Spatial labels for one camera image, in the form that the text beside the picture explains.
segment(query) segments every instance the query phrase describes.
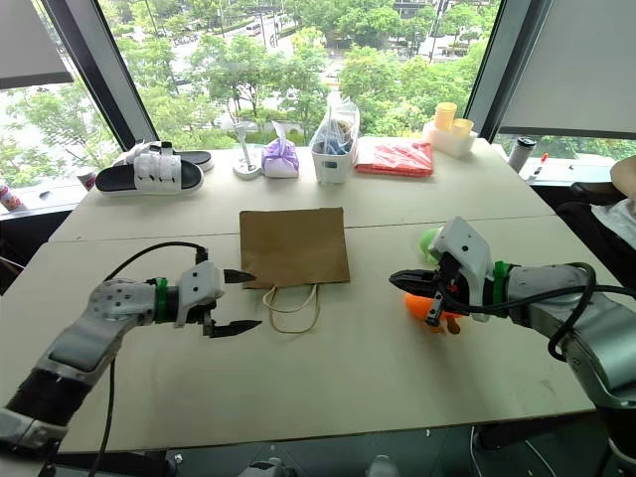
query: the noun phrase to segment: orange toy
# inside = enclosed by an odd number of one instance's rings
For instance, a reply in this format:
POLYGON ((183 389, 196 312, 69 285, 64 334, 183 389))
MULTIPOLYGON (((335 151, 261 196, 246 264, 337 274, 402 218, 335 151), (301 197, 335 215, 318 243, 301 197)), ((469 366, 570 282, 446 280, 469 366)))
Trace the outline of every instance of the orange toy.
MULTIPOLYGON (((432 304, 432 302, 432 298, 411 295, 410 293, 404 294, 404 303, 406 304, 406 309, 410 312, 411 315, 413 315, 414 318, 420 321, 426 319, 428 310, 430 310, 430 305, 432 304)), ((461 330, 455 319, 461 317, 462 315, 459 315, 457 313, 442 311, 440 320, 446 320, 446 328, 448 328, 448 332, 450 334, 458 335, 461 330)), ((432 333, 441 333, 443 331, 441 326, 430 326, 429 328, 432 333)))

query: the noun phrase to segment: red package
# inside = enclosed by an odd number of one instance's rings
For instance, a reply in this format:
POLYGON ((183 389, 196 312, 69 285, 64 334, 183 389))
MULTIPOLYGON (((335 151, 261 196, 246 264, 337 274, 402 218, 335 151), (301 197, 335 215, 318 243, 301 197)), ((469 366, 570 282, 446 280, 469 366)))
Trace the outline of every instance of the red package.
POLYGON ((433 173, 433 156, 428 142, 395 142, 374 146, 373 153, 361 154, 356 170, 367 174, 428 177, 433 173))

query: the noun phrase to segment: white sandal strap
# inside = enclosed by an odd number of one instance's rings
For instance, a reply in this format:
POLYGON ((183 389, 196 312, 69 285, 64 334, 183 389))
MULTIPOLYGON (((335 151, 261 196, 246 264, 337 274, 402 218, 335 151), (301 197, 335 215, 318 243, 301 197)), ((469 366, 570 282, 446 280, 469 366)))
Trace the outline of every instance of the white sandal strap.
POLYGON ((145 194, 181 192, 181 157, 144 152, 134 158, 135 188, 145 194))

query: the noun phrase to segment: green ring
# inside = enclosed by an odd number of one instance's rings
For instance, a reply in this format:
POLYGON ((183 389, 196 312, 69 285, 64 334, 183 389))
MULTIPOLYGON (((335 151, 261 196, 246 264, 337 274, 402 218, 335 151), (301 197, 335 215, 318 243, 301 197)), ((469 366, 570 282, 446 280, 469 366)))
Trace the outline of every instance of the green ring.
POLYGON ((168 300, 168 279, 157 278, 155 302, 155 323, 164 323, 166 321, 166 307, 168 300))
MULTIPOLYGON (((504 283, 506 282, 510 267, 510 263, 506 263, 505 261, 495 262, 495 268, 493 269, 493 277, 495 278, 493 282, 493 304, 495 305, 504 301, 504 283)), ((504 318, 508 316, 506 312, 496 313, 495 315, 504 318)))

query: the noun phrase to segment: purple bag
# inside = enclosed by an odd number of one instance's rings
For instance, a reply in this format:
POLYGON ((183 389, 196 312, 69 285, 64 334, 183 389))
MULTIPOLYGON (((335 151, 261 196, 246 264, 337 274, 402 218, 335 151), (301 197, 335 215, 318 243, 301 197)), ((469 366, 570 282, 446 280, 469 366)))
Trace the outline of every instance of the purple bag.
POLYGON ((262 172, 267 177, 298 177, 298 156, 293 142, 285 139, 285 130, 271 121, 278 137, 262 148, 262 172))

